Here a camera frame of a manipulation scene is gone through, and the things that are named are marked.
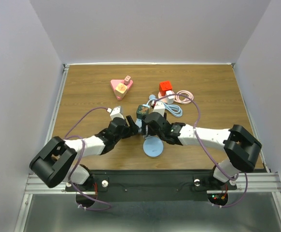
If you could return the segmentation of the blue power strip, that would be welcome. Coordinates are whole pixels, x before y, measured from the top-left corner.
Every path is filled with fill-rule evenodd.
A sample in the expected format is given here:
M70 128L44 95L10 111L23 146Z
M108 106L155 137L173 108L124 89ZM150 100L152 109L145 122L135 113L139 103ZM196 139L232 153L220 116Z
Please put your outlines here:
M155 101L159 98L161 98L162 96L160 95L160 93L158 93L158 97L156 97L155 95L150 95L149 96L149 100L146 103L147 105L149 105L149 103L151 101ZM161 101L165 104L165 110L167 110L169 113L171 113L173 116L175 117L182 117L183 116L183 110L179 105L176 104L167 104L166 103L166 99L161 99ZM189 103L190 101L187 99L184 100L180 100L178 96L175 96L175 103L180 103L180 104L186 104ZM142 127L142 119L136 119L136 125L139 127L139 133L141 133L141 127Z

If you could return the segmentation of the dark green charger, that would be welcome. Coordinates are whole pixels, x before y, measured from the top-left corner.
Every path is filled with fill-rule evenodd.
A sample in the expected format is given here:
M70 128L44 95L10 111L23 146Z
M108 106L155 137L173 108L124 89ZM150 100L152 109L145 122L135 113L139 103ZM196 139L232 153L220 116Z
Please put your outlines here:
M149 114L150 106L147 104L142 104L137 107L136 118L142 119L144 116Z

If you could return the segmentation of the blue round socket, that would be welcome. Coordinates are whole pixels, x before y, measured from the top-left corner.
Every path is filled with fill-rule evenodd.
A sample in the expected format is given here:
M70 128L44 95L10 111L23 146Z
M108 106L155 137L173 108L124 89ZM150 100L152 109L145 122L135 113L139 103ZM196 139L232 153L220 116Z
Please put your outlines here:
M147 137L143 143L143 151L144 153L151 157L156 158L162 154L164 150L163 142L158 137Z

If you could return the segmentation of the pink triangular socket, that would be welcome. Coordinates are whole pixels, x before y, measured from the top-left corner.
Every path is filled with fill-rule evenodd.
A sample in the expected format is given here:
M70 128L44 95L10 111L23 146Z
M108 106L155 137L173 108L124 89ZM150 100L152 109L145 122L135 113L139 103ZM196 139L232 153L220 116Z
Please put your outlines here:
M131 89L133 85L133 81L130 80L127 85L124 84L124 80L119 80L119 79L112 79L110 81L112 90L116 96L116 98L121 101L124 96L128 93L128 91Z

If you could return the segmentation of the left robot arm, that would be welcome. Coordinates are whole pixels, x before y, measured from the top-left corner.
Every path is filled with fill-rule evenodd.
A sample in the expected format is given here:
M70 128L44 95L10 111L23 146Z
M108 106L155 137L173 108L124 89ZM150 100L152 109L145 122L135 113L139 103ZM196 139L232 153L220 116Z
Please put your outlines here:
M73 140L63 140L58 136L49 140L33 158L29 168L47 185L54 188L61 182L77 184L82 190L93 186L90 172L80 165L85 156L104 155L114 149L121 140L139 133L139 127L131 116L126 119L113 118L108 127L99 133Z

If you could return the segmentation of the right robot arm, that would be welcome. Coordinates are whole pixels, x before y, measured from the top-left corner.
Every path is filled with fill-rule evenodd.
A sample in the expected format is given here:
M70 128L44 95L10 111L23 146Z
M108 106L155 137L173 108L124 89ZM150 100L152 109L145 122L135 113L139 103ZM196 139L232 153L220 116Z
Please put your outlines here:
M194 128L185 123L169 123L157 112L144 116L142 122L148 126L150 135L156 135L170 145L200 145L225 151L227 159L220 163L210 157L215 167L208 183L214 189L240 172L252 173L262 148L262 144L241 125L219 130Z

